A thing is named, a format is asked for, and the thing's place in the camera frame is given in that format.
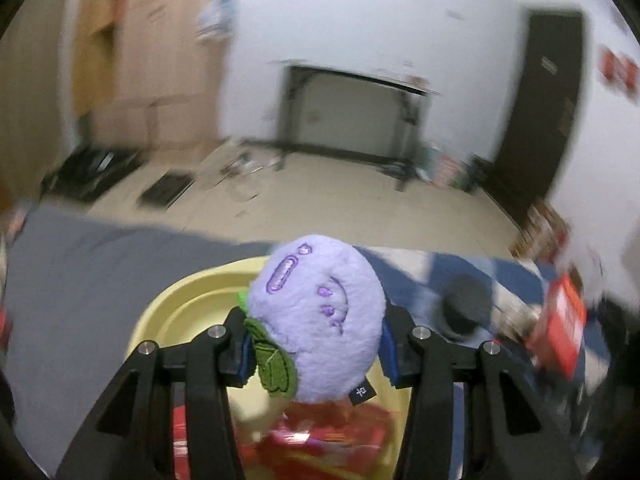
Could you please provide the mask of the black foam cylinder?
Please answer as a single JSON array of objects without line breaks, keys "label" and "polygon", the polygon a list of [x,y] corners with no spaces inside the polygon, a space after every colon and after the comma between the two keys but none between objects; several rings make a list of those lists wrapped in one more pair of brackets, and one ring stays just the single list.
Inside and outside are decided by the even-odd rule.
[{"label": "black foam cylinder", "polygon": [[490,325],[493,306],[488,285],[469,274],[457,275],[440,300],[440,329],[449,339],[468,339]]}]

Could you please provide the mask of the purple plush toy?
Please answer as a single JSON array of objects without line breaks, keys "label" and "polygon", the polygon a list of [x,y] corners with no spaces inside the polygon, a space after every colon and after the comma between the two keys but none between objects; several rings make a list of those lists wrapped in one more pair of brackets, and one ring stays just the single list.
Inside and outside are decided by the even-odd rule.
[{"label": "purple plush toy", "polygon": [[341,240],[311,234],[279,246],[239,302],[270,396],[342,400],[378,355],[385,292],[364,255]]}]

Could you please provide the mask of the red white cigarette carton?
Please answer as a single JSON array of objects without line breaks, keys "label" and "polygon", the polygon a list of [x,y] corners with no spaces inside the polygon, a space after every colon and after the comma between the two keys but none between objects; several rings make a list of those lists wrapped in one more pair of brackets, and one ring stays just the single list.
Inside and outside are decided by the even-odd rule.
[{"label": "red white cigarette carton", "polygon": [[582,348],[587,309],[568,274],[549,287],[540,317],[526,340],[539,368],[574,377]]}]

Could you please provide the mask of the yellow plastic basin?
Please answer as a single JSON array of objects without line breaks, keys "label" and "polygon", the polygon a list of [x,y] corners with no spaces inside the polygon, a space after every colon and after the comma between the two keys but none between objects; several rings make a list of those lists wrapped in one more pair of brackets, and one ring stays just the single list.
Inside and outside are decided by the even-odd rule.
[{"label": "yellow plastic basin", "polygon": [[[184,344],[210,326],[223,323],[229,311],[238,305],[238,292],[248,287],[267,260],[266,256],[241,259],[175,282],[143,311],[126,352],[133,352],[145,340],[155,341],[161,347]],[[392,416],[387,443],[371,477],[390,479],[404,435],[411,391],[392,387],[379,362],[372,365],[367,378],[376,391],[370,402],[382,406]],[[228,397],[233,420],[252,436],[265,431],[285,406],[284,399],[272,398],[265,392],[256,376],[242,389],[230,388]]]}]

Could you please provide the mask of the grey bed sheet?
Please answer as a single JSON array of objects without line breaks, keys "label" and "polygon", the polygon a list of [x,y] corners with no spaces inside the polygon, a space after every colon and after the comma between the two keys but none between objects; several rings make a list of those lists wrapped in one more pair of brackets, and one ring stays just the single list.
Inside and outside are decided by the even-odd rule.
[{"label": "grey bed sheet", "polygon": [[270,248],[32,207],[9,249],[13,330],[4,368],[15,432],[30,457],[55,473],[156,296],[190,274]]}]

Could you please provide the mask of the blue white checkered rug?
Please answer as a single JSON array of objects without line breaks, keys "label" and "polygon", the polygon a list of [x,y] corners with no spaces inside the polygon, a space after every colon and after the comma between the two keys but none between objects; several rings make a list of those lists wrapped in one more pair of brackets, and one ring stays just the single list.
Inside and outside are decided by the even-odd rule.
[{"label": "blue white checkered rug", "polygon": [[556,276],[541,262],[431,254],[412,278],[367,253],[387,295],[382,369],[411,392],[398,479],[577,479],[600,453],[594,399],[611,353],[590,312],[572,376],[500,333]]}]

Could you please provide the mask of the stacked cardboard boxes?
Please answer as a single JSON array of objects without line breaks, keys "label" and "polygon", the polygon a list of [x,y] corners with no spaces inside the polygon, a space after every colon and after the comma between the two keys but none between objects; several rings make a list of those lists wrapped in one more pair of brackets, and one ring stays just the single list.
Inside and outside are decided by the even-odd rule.
[{"label": "stacked cardboard boxes", "polygon": [[509,247],[512,257],[555,263],[570,237],[570,225],[538,198],[527,213],[518,236]]}]

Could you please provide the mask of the black foam tray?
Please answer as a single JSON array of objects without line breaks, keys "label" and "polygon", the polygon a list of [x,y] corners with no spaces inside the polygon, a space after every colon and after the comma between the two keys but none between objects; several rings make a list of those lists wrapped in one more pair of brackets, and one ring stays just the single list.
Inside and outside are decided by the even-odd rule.
[{"label": "black foam tray", "polygon": [[195,178],[187,172],[166,172],[138,198],[145,207],[169,208],[192,186]]}]

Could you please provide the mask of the black open suitcase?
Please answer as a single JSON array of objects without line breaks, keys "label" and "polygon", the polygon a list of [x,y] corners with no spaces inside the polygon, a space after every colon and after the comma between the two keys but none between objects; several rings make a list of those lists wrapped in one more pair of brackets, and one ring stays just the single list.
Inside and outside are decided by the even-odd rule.
[{"label": "black open suitcase", "polygon": [[144,163],[141,153],[130,148],[81,146],[58,169],[43,177],[40,196],[92,204]]}]

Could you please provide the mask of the dark brown door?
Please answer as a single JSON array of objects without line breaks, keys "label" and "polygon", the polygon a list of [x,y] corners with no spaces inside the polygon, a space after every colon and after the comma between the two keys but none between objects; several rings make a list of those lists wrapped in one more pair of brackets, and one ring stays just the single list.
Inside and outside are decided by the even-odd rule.
[{"label": "dark brown door", "polygon": [[519,226],[545,198],[572,135],[582,84],[582,12],[529,11],[518,91],[485,191]]}]

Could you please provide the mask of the black folding table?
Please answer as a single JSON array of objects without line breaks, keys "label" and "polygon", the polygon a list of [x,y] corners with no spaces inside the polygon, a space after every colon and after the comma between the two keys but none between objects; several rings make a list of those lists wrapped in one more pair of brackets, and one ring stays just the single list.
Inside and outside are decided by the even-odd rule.
[{"label": "black folding table", "polygon": [[276,138],[276,168],[288,156],[316,155],[375,166],[404,192],[416,180],[421,128],[439,93],[418,77],[289,62]]}]

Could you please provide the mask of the wooden wardrobe cabinet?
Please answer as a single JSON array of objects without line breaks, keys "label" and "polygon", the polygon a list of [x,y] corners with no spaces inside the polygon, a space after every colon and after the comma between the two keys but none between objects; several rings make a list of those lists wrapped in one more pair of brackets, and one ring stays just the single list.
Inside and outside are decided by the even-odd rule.
[{"label": "wooden wardrobe cabinet", "polygon": [[168,160],[219,145],[227,43],[198,30],[212,1],[80,0],[72,96],[88,141]]}]

